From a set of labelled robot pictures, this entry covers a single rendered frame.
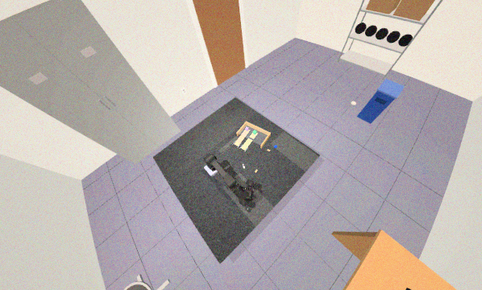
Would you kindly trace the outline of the pale yellow strip with cyan dots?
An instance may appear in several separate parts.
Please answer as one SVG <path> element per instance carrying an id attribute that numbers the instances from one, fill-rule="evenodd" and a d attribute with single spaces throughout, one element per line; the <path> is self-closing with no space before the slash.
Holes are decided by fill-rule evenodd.
<path id="1" fill-rule="evenodd" d="M 244 150 L 246 150 L 247 147 L 250 145 L 251 142 L 252 142 L 252 141 L 248 139 L 241 148 L 244 149 Z"/>

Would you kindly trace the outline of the cream speckled strip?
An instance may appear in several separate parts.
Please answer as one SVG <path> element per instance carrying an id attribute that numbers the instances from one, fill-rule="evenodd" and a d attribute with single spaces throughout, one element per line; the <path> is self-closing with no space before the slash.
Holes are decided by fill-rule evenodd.
<path id="1" fill-rule="evenodd" d="M 243 141 L 245 137 L 243 137 L 242 135 L 240 135 L 240 137 L 237 139 L 237 141 L 235 142 L 235 145 L 236 146 L 239 146 L 241 144 L 241 142 Z"/>

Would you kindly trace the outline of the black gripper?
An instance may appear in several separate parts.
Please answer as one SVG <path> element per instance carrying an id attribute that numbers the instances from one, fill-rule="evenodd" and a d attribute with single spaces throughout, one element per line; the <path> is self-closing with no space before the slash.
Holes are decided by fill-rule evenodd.
<path id="1" fill-rule="evenodd" d="M 246 185 L 247 185 L 246 188 L 241 187 L 242 190 L 243 190 L 243 189 L 248 189 L 248 188 L 250 188 L 250 187 L 253 188 L 253 189 L 255 189 L 255 190 L 257 190 L 257 189 L 254 187 L 254 181 L 252 181 L 252 180 L 247 180 Z M 240 203 L 241 205 L 246 206 L 249 201 L 253 201 L 253 200 L 250 199 L 250 198 L 245 198 L 245 199 L 243 199 L 243 200 L 240 199 L 239 203 Z"/>

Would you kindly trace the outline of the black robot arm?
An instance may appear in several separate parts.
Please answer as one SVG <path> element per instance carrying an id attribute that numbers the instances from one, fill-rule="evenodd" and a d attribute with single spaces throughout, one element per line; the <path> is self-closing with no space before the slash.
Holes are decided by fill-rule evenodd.
<path id="1" fill-rule="evenodd" d="M 213 153 L 210 153 L 208 156 L 206 156 L 204 158 L 204 162 L 207 164 L 206 166 L 209 168 L 209 170 L 211 169 L 212 172 L 216 170 L 221 175 L 221 177 L 224 179 L 225 186 L 227 186 L 230 191 L 235 193 L 241 200 L 245 199 L 246 197 L 252 198 L 252 188 L 244 188 L 242 190 L 239 181 L 224 171 L 224 169 L 218 164 L 217 158 Z"/>

